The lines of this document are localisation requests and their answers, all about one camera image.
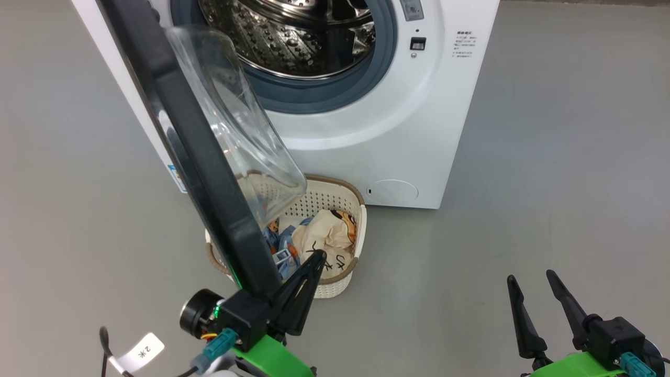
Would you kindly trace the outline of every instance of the beige cloth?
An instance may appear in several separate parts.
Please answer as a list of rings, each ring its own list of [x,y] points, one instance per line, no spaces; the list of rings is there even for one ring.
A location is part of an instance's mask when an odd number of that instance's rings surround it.
[[[292,237],[301,262],[310,257],[312,250],[321,249],[326,252],[322,279],[341,274],[354,258],[356,225],[348,213],[338,211],[336,216],[333,212],[322,209],[309,225],[296,227]]]

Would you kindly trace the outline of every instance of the floor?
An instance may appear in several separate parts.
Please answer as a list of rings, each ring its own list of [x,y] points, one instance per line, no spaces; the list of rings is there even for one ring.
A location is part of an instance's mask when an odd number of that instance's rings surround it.
[[[544,3],[572,3],[572,4],[614,4],[614,5],[636,5],[640,7],[667,7],[670,0],[521,0],[536,1]]]
[[[572,351],[552,268],[670,354],[669,19],[501,4],[442,208],[370,208],[351,285],[289,348],[321,377],[518,376],[509,274],[548,356]],[[117,353],[148,331],[166,344],[138,376],[182,372],[202,344],[178,309],[234,289],[197,213],[68,1],[4,3],[0,46],[4,374],[96,376],[100,325]]]

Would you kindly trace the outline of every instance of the label sticker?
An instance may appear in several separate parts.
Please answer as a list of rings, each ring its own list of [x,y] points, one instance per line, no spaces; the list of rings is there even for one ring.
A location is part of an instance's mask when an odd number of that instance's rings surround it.
[[[423,8],[421,0],[400,0],[405,14],[405,21],[418,21],[423,19]]]
[[[452,58],[471,58],[477,45],[477,36],[473,32],[457,32],[452,49]]]
[[[170,171],[170,174],[172,174],[172,178],[174,178],[177,186],[179,186],[179,190],[186,194],[186,185],[184,184],[182,177],[179,175],[177,168],[175,168],[174,165],[168,165],[167,169]]]
[[[152,361],[164,348],[165,345],[156,335],[148,333],[133,349],[116,361],[128,373],[133,373]]]

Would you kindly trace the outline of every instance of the connector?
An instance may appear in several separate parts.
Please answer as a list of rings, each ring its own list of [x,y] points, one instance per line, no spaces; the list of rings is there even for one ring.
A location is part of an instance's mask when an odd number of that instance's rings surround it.
[[[656,372],[630,352],[621,355],[619,367],[630,377],[656,377]]]
[[[235,333],[235,331],[229,328],[223,329],[223,331],[221,331],[217,337],[207,343],[205,349],[202,350],[202,354],[205,355],[210,361],[214,361],[219,356],[222,356],[226,352],[230,351],[230,349],[235,346],[236,340],[237,333]]]
[[[191,367],[196,367],[196,374],[201,376],[212,365],[214,360],[223,356],[235,346],[237,333],[232,329],[223,329],[214,339],[209,341],[200,355],[191,361]]]

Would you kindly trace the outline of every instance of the green bracket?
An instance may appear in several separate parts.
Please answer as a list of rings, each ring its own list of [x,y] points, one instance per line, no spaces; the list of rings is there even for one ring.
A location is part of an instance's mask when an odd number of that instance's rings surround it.
[[[588,352],[568,357],[540,368],[531,377],[615,377],[623,370],[607,370]]]
[[[267,335],[247,353],[237,348],[232,350],[237,357],[248,361],[269,377],[314,377],[310,367],[283,344]]]

